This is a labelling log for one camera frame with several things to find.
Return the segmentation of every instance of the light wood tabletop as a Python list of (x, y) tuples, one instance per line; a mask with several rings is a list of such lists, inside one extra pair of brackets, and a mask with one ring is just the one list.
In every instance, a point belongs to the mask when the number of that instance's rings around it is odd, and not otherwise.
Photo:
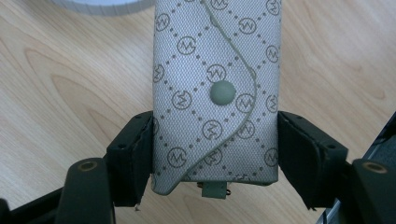
[[(361, 158), (396, 109), (396, 1), (283, 1), (279, 109), (305, 117)], [(0, 1), (0, 198), (16, 208), (60, 188), (68, 167), (103, 157), (152, 109), (154, 8), (78, 14), (45, 0)], [(279, 172), (270, 187), (232, 184), (227, 200), (193, 183), (148, 184), (118, 223), (315, 223)]]

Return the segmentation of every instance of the wooden table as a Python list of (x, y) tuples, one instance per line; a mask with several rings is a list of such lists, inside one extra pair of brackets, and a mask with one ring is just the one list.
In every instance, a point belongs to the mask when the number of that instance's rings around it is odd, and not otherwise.
[[(396, 108), (396, 1), (283, 1), (281, 110), (360, 158)], [(44, 0), (0, 1), (0, 197), (11, 208), (61, 187), (74, 162), (102, 157), (134, 115), (152, 109), (153, 8), (102, 18)], [(226, 201), (194, 184), (148, 185), (118, 223), (315, 223), (280, 172)]]

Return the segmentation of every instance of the green button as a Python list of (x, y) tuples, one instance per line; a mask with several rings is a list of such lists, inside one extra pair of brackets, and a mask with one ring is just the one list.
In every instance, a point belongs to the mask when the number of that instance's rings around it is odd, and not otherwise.
[(227, 105), (235, 98), (236, 90), (229, 81), (218, 81), (210, 89), (210, 99), (216, 105)]

